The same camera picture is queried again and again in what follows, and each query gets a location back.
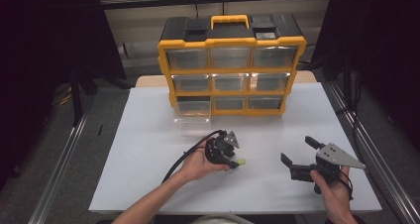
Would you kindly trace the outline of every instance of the black mount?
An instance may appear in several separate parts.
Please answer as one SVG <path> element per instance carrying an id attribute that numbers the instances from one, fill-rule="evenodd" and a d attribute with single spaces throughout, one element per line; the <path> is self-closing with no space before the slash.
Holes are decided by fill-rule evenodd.
<path id="1" fill-rule="evenodd" d="M 321 150 L 325 147 L 324 144 L 319 143 L 308 136 L 305 137 L 305 142 L 315 150 Z M 313 169 L 316 169 L 325 178 L 327 183 L 331 183 L 340 178 L 341 167 L 339 165 L 331 164 L 318 156 L 315 157 L 316 164 L 310 166 L 294 165 L 291 159 L 283 153 L 281 153 L 281 161 L 290 168 L 290 175 L 293 180 L 313 182 L 314 180 L 310 175 L 310 171 Z M 321 194 L 321 189 L 317 184 L 315 184 L 314 191 Z"/>
<path id="2" fill-rule="evenodd" d="M 235 147 L 238 148 L 239 144 L 234 132 L 221 134 L 207 140 L 206 158 L 212 164 L 226 164 L 229 168 L 236 168 L 239 164 L 228 159 L 235 155 Z"/>

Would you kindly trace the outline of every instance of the human hand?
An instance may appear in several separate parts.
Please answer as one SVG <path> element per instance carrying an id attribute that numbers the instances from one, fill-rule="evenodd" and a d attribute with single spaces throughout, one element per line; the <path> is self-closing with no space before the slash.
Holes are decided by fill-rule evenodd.
<path id="1" fill-rule="evenodd" d="M 205 143 L 201 143 L 197 150 L 185 159 L 182 167 L 177 172 L 182 174 L 186 182 L 197 180 L 212 171 L 228 170 L 228 165 L 211 164 L 205 156 Z"/>
<path id="2" fill-rule="evenodd" d="M 349 167 L 342 167 L 340 179 L 348 183 L 348 179 L 343 175 L 349 176 Z M 328 218 L 335 223 L 357 223 L 350 209 L 350 195 L 347 188 L 340 182 L 334 181 L 328 184 L 324 177 L 317 171 L 311 170 L 312 179 L 321 189 L 324 206 L 327 209 Z"/>

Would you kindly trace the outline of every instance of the forearm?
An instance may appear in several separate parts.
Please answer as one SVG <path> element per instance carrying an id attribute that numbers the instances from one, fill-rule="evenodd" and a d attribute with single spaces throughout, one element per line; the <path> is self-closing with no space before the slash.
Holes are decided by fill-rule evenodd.
<path id="1" fill-rule="evenodd" d="M 336 224 L 358 224 L 358 221 L 356 221 L 355 217 L 352 213 L 348 213 L 346 215 L 336 217 L 336 221 L 333 221 L 333 223 Z"/>
<path id="2" fill-rule="evenodd" d="M 148 223 L 160 208 L 185 184 L 186 180 L 183 175 L 175 173 L 166 182 L 124 211 L 113 223 Z"/>

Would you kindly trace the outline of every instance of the gray carpet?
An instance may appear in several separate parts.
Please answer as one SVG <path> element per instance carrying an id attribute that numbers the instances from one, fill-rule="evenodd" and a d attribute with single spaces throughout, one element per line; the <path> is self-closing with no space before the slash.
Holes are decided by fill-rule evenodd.
<path id="1" fill-rule="evenodd" d="M 129 76 L 130 83 L 134 84 L 136 78 L 135 75 Z M 94 96 L 92 109 L 45 223 L 96 223 L 109 218 L 91 213 L 87 208 L 107 159 L 129 92 L 104 81 L 98 81 L 98 84 L 100 90 Z M 71 132 L 72 116 L 70 102 L 53 108 L 32 155 L 22 165 L 21 176 L 10 178 L 0 192 L 0 223 L 28 223 Z M 351 141 L 353 134 L 349 123 L 344 114 L 339 114 L 338 117 Z M 394 174 L 419 206 L 419 152 L 397 126 L 388 122 L 386 112 L 365 89 L 359 106 L 359 117 Z M 377 189 L 372 183 L 383 210 L 360 216 L 367 223 L 398 223 L 385 201 L 386 199 L 392 202 L 390 193 L 363 149 L 362 156 L 370 176 L 379 187 Z M 398 211 L 394 202 L 391 205 Z M 295 215 L 299 224 L 323 223 L 325 218 L 325 213 Z"/>

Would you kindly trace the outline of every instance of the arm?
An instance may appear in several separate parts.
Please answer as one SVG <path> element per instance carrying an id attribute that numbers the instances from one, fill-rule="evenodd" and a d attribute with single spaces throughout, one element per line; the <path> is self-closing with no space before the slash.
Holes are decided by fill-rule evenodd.
<path id="1" fill-rule="evenodd" d="M 146 194 L 126 211 L 124 211 L 114 224 L 148 223 L 160 208 L 185 184 L 200 179 L 206 174 L 216 170 L 227 170 L 226 165 L 213 165 L 207 161 L 204 149 L 200 148 L 185 159 L 182 167 L 167 181 Z"/>
<path id="2" fill-rule="evenodd" d="M 349 175 L 349 169 L 349 167 L 342 167 L 342 172 Z M 316 170 L 311 171 L 311 176 L 321 189 L 328 218 L 335 224 L 358 223 L 350 210 L 349 191 L 339 182 L 328 185 L 324 177 Z M 343 175 L 341 179 L 349 182 Z"/>

